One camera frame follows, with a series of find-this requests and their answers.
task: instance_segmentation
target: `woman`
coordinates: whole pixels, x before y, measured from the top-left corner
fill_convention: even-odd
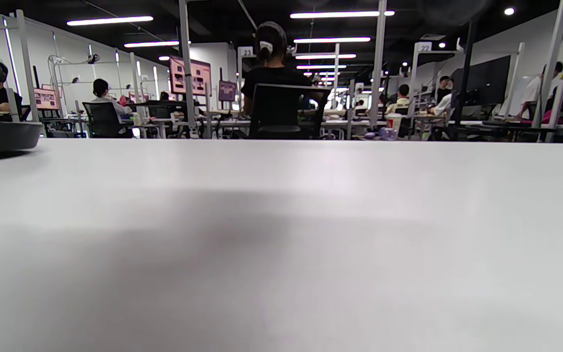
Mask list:
[[[123,107],[120,105],[116,100],[110,98],[108,95],[108,83],[101,78],[94,80],[92,82],[92,94],[96,96],[91,103],[112,103],[114,105],[114,111],[119,116],[124,116],[126,114],[131,113],[131,109],[129,107]]]
[[[274,85],[291,85],[310,87],[312,82],[303,74],[284,66],[288,40],[286,33],[275,22],[260,24],[255,34],[255,53],[262,67],[252,69],[244,75],[244,113],[250,114],[253,109],[253,93],[258,83]],[[322,96],[311,98],[318,100]]]

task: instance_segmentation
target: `table surface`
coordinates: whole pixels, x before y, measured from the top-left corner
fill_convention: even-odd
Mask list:
[[[41,139],[10,351],[563,352],[563,145]]]

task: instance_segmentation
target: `ceiling pipe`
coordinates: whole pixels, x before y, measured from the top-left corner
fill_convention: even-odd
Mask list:
[[[246,14],[246,17],[249,19],[249,22],[251,22],[251,24],[253,25],[253,29],[257,31],[258,27],[255,25],[253,18],[249,14],[249,11],[246,11],[246,7],[244,7],[244,2],[242,0],[238,0],[238,3],[243,8],[244,14]]]

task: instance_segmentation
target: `headphones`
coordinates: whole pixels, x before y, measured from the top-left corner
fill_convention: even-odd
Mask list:
[[[6,79],[7,79],[7,74],[4,72],[4,68],[0,63],[0,82],[4,83],[6,82]]]

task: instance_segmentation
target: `white shirt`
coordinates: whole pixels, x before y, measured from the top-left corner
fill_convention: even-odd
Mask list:
[[[119,116],[119,120],[120,117],[123,116],[124,114],[131,113],[130,107],[123,107],[121,104],[119,104],[116,100],[112,98],[94,98],[91,101],[91,103],[112,103],[112,105],[114,105],[114,111],[116,111],[116,114]]]
[[[433,112],[436,116],[441,116],[444,111],[446,111],[449,107],[451,107],[451,96],[453,94],[447,94],[440,100],[440,103],[433,108]]]
[[[538,96],[540,94],[540,86],[542,85],[542,78],[540,76],[536,76],[525,89],[525,93],[522,96],[522,100],[520,101],[520,108],[522,109],[522,105],[527,102],[537,102]],[[523,112],[522,117],[529,120],[529,111],[525,110]]]

